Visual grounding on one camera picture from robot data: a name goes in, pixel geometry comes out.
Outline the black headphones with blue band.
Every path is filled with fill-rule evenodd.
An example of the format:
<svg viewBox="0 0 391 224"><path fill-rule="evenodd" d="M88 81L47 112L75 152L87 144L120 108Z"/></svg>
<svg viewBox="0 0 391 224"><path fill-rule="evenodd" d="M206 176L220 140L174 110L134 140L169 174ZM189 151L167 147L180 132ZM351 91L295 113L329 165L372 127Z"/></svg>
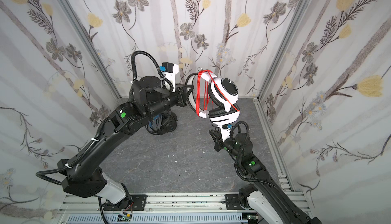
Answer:
<svg viewBox="0 0 391 224"><path fill-rule="evenodd" d="M145 129L152 135L163 135L175 131L177 122L178 118L174 112L163 112L154 117L153 121L145 126Z"/></svg>

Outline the white headphones with black pads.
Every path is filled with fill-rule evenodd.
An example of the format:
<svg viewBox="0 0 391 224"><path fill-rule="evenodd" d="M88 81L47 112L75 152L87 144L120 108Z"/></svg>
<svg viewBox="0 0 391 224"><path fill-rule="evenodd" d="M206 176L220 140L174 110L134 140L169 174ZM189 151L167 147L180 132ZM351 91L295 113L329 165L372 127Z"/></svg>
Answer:
<svg viewBox="0 0 391 224"><path fill-rule="evenodd" d="M239 92L233 81L210 70L201 70L190 74L185 81L186 85L194 83L196 94L190 94L188 103L197 116L208 118L216 126L236 122L240 115Z"/></svg>

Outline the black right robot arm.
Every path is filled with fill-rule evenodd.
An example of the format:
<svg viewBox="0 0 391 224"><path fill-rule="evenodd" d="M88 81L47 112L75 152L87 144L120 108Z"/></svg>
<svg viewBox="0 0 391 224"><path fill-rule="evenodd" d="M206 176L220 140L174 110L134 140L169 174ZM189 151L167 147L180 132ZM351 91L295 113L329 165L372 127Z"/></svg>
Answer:
<svg viewBox="0 0 391 224"><path fill-rule="evenodd" d="M278 187L253 153L249 132L244 121L209 131L215 151L225 150L234 160L237 176L248 183L239 190L241 208L256 211L269 224L320 224L319 218L307 215Z"/></svg>

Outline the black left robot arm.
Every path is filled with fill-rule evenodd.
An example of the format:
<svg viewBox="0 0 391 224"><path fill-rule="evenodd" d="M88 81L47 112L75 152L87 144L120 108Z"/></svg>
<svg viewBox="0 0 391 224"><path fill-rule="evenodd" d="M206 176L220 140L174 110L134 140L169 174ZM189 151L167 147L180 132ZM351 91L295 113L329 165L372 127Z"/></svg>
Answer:
<svg viewBox="0 0 391 224"><path fill-rule="evenodd" d="M158 76L137 79L135 58L148 57ZM157 61L145 51L136 51L131 57L133 82L126 103L119 105L98 126L90 142L73 158L58 162L57 169L39 171L36 176L47 182L60 185L63 191L81 198L96 196L113 205L130 203L130 194L123 184L110 179L100 164L118 147L141 128L149 125L155 117L170 112L174 106L185 107L194 87L176 85L169 80L176 75L172 63Z"/></svg>

